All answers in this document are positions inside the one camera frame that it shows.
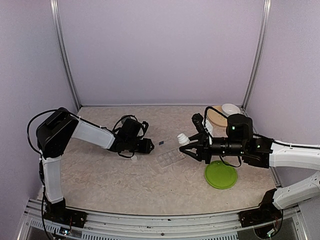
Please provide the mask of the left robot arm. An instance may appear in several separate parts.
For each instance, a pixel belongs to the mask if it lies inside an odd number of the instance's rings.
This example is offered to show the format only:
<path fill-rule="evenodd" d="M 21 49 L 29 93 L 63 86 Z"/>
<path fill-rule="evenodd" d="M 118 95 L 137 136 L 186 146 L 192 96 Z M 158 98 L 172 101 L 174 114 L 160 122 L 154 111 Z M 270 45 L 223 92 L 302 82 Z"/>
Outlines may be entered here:
<path fill-rule="evenodd" d="M 63 223 L 70 218 L 66 208 L 61 183 L 62 156 L 71 139 L 87 142 L 104 150 L 128 158 L 136 153 L 150 154 L 155 146 L 145 134 L 146 121 L 139 122 L 134 115 L 124 115 L 112 129 L 94 124 L 61 107 L 50 111 L 50 116 L 36 129 L 37 147 L 40 154 L 40 177 L 43 184 L 44 202 L 50 214 Z"/>

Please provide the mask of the clear plastic pill organizer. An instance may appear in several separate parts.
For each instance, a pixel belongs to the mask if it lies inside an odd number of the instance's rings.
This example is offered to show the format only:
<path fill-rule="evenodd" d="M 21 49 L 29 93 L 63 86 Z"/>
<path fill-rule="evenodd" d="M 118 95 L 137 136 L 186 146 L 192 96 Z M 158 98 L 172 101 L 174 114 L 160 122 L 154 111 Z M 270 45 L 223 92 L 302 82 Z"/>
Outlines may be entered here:
<path fill-rule="evenodd" d="M 186 155 L 179 151 L 179 147 L 178 141 L 174 139 L 162 140 L 156 145 L 156 160 L 162 168 L 186 158 Z"/>

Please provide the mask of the grey-capped orange pill bottle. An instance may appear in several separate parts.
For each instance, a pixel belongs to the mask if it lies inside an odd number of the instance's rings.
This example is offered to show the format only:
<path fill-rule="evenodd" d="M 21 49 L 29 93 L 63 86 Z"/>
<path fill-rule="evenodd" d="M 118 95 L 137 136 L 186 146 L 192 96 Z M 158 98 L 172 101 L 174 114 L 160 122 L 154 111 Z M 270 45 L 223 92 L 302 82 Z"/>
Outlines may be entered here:
<path fill-rule="evenodd" d="M 121 117 L 120 122 L 123 124 L 127 119 L 134 119 L 137 120 L 135 115 L 128 114 Z"/>

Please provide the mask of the small white bottle cap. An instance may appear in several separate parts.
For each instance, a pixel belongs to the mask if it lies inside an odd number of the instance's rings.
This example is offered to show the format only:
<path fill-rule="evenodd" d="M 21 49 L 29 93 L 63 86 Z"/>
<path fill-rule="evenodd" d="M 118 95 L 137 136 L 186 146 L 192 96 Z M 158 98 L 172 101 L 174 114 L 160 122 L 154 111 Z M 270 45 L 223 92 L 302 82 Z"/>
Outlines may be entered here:
<path fill-rule="evenodd" d="M 138 158 L 136 156 L 133 156 L 130 158 L 133 162 L 136 162 L 138 160 Z"/>

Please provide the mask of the small white pill bottle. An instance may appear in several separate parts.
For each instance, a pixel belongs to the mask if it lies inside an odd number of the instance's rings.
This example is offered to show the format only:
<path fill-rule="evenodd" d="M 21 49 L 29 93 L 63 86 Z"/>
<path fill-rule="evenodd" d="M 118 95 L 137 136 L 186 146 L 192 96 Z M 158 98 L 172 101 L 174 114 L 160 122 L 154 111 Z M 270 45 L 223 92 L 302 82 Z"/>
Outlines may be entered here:
<path fill-rule="evenodd" d="M 185 145 L 188 145 L 190 143 L 190 139 L 184 133 L 180 133 L 177 136 L 177 140 L 178 140 L 178 143 L 181 146 L 185 146 Z"/>

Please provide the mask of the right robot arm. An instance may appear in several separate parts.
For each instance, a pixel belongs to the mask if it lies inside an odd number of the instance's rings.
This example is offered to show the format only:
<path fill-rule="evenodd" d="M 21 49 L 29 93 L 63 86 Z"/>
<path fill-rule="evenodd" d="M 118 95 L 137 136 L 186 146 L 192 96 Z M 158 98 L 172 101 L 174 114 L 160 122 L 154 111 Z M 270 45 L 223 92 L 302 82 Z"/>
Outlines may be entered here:
<path fill-rule="evenodd" d="M 177 139 L 180 152 L 210 164 L 212 156 L 238 157 L 258 168 L 292 167 L 311 169 L 315 173 L 287 187 L 272 189 L 264 194 L 256 218 L 266 222 L 277 210 L 283 210 L 320 194 L 320 147 L 276 141 L 253 132 L 253 121 L 242 114 L 227 117 L 226 137 L 213 137 L 203 116 L 192 116 L 198 133 L 187 137 L 181 133 Z"/>

